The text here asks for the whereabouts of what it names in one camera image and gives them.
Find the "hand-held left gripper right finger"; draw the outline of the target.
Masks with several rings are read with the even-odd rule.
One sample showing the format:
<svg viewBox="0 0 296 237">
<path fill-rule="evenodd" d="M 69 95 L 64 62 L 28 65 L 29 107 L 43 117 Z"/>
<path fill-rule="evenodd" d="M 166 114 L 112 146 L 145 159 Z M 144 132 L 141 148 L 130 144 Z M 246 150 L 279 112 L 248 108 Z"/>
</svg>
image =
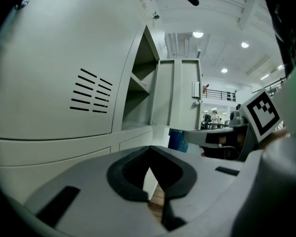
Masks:
<svg viewBox="0 0 296 237">
<path fill-rule="evenodd" d="M 242 162 L 207 158 L 151 146 L 158 184 L 150 209 L 166 230 L 187 224 L 209 209 L 234 182 Z"/>
</svg>

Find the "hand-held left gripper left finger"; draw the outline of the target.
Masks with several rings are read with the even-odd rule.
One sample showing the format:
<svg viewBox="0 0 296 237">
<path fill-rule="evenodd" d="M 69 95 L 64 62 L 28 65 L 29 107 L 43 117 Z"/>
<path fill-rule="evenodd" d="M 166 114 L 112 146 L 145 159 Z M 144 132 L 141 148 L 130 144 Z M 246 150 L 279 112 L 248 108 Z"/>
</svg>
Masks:
<svg viewBox="0 0 296 237">
<path fill-rule="evenodd" d="M 48 222 L 47 212 L 59 208 L 57 198 L 66 187 L 78 190 L 54 230 L 73 237 L 158 237 L 166 229 L 156 220 L 147 202 L 128 201 L 107 181 L 115 161 L 139 148 L 83 160 L 34 191 L 25 202 L 33 215 Z"/>
</svg>

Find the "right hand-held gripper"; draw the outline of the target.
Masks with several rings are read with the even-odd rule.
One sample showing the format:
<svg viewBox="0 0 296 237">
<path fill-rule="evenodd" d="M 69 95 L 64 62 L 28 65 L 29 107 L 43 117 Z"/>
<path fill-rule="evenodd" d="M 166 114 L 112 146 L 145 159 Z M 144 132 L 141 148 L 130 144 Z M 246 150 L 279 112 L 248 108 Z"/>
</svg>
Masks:
<svg viewBox="0 0 296 237">
<path fill-rule="evenodd" d="M 229 127 L 188 131 L 187 140 L 218 140 L 220 137 L 237 137 L 245 134 L 244 142 L 234 144 L 235 148 L 205 148 L 189 143 L 187 153 L 201 157 L 245 161 L 250 152 L 256 150 L 263 139 L 272 133 L 281 118 L 271 97 L 265 89 L 259 90 L 241 104 Z"/>
</svg>

